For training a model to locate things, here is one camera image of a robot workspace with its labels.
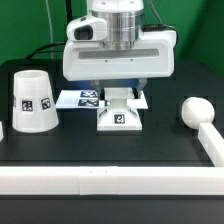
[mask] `metal cylinder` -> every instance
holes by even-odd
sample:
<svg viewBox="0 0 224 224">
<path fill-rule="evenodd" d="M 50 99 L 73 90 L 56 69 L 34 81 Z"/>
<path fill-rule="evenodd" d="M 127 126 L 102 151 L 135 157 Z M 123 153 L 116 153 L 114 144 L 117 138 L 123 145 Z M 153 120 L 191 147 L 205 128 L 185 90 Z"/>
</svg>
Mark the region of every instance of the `metal cylinder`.
<svg viewBox="0 0 224 224">
<path fill-rule="evenodd" d="M 104 40 L 105 50 L 129 50 L 139 39 L 143 11 L 127 13 L 105 13 L 92 11 L 92 15 L 107 21 L 108 37 Z"/>
</svg>

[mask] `black platform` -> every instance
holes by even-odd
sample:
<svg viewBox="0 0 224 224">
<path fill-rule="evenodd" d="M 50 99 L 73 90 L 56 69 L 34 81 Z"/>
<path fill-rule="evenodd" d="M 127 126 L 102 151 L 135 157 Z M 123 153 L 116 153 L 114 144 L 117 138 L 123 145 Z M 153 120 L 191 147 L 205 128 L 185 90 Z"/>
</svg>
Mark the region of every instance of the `black platform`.
<svg viewBox="0 0 224 224">
<path fill-rule="evenodd" d="M 40 134 L 12 128 L 13 74 L 27 69 L 49 73 L 55 101 L 63 89 L 91 89 L 67 82 L 60 60 L 14 60 L 0 67 L 1 166 L 213 166 L 186 127 L 181 107 L 188 97 L 209 100 L 213 122 L 224 136 L 224 79 L 207 66 L 176 61 L 169 78 L 148 79 L 148 110 L 140 110 L 142 132 L 99 133 L 95 110 L 58 110 L 59 125 Z M 137 80 L 109 80 L 102 86 L 135 87 Z M 181 196 L 1 196 L 2 223 L 221 223 L 223 197 Z"/>
</svg>

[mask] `white block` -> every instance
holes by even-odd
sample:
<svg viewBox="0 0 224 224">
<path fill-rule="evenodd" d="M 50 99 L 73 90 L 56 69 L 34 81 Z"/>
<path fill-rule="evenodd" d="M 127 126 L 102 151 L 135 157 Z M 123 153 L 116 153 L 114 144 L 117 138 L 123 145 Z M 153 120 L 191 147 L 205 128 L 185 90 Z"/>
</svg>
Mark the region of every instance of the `white block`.
<svg viewBox="0 0 224 224">
<path fill-rule="evenodd" d="M 224 167 L 224 140 L 211 123 L 199 126 L 198 138 L 216 167 Z"/>
<path fill-rule="evenodd" d="M 105 88 L 106 100 L 134 99 L 132 88 Z"/>
<path fill-rule="evenodd" d="M 0 195 L 224 195 L 216 167 L 0 167 Z"/>
<path fill-rule="evenodd" d="M 223 168 L 120 168 L 119 195 L 223 195 Z"/>
<path fill-rule="evenodd" d="M 2 129 L 2 122 L 0 122 L 0 142 L 3 139 L 3 129 Z"/>
<path fill-rule="evenodd" d="M 1 195 L 79 194 L 79 168 L 1 167 Z"/>
<path fill-rule="evenodd" d="M 116 170 L 116 167 L 82 167 L 79 175 L 80 195 L 116 195 Z"/>
</svg>

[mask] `green wall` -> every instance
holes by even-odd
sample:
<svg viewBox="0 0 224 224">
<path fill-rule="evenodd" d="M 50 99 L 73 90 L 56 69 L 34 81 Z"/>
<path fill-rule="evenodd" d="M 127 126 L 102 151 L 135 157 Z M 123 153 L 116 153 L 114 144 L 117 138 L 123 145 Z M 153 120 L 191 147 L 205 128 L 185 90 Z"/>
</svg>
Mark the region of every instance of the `green wall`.
<svg viewBox="0 0 224 224">
<path fill-rule="evenodd" d="M 180 41 L 176 59 L 193 59 L 208 64 L 224 76 L 224 1 L 223 0 L 154 0 L 166 24 L 175 26 Z M 54 41 L 65 41 L 64 0 L 49 0 Z M 145 0 L 148 23 L 155 23 Z M 24 58 L 36 48 L 50 43 L 45 0 L 0 0 L 0 64 Z M 73 16 L 86 14 L 86 1 L 73 0 Z"/>
</svg>

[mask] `cable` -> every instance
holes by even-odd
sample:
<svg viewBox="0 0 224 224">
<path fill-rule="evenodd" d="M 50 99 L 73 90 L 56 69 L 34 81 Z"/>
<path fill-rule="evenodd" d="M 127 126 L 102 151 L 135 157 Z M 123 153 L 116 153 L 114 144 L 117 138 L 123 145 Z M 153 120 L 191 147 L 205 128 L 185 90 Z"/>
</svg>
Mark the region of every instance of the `cable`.
<svg viewBox="0 0 224 224">
<path fill-rule="evenodd" d="M 71 0 L 65 0 L 65 7 L 67 13 L 67 24 L 69 24 L 73 20 Z"/>
<path fill-rule="evenodd" d="M 40 52 L 47 52 L 47 53 L 49 53 L 49 51 L 43 51 L 43 50 L 51 48 L 51 47 L 64 46 L 65 44 L 66 44 L 65 42 L 56 42 L 56 43 L 52 43 L 52 44 L 47 44 L 47 45 L 45 45 L 43 47 L 39 47 L 35 51 L 33 51 L 31 54 L 26 56 L 26 59 L 32 59 L 32 57 L 35 54 L 39 54 Z"/>
<path fill-rule="evenodd" d="M 153 12 L 153 14 L 154 14 L 154 16 L 155 16 L 156 19 L 158 20 L 158 23 L 159 23 L 159 24 L 163 24 L 163 21 L 162 21 L 160 15 L 159 15 L 159 13 L 156 11 L 156 8 L 155 8 L 155 6 L 154 6 L 152 0 L 148 0 L 148 3 L 149 3 L 149 6 L 150 6 L 150 8 L 151 8 L 151 10 L 152 10 L 152 12 Z"/>
<path fill-rule="evenodd" d="M 178 44 L 178 41 L 179 41 L 179 34 L 176 30 L 175 27 L 173 26 L 170 26 L 170 25 L 167 25 L 167 24 L 164 24 L 159 13 L 157 12 L 152 0 L 148 0 L 148 4 L 154 14 L 154 16 L 156 17 L 156 19 L 158 20 L 158 23 L 159 24 L 146 24 L 143 26 L 142 30 L 145 31 L 145 32 L 150 32 L 150 31 L 164 31 L 166 29 L 170 29 L 170 30 L 174 30 L 176 32 L 176 45 Z"/>
<path fill-rule="evenodd" d="M 54 42 L 54 31 L 53 31 L 52 20 L 51 20 L 51 12 L 50 12 L 50 7 L 49 7 L 48 0 L 45 0 L 45 2 L 46 2 L 46 7 L 47 7 L 47 15 L 48 15 L 49 27 L 50 27 L 50 38 L 51 38 L 51 43 L 53 43 Z"/>
<path fill-rule="evenodd" d="M 32 59 L 32 57 L 36 54 L 57 53 L 57 52 L 63 52 L 63 51 L 35 51 L 32 54 L 29 54 L 26 57 L 26 59 Z"/>
</svg>

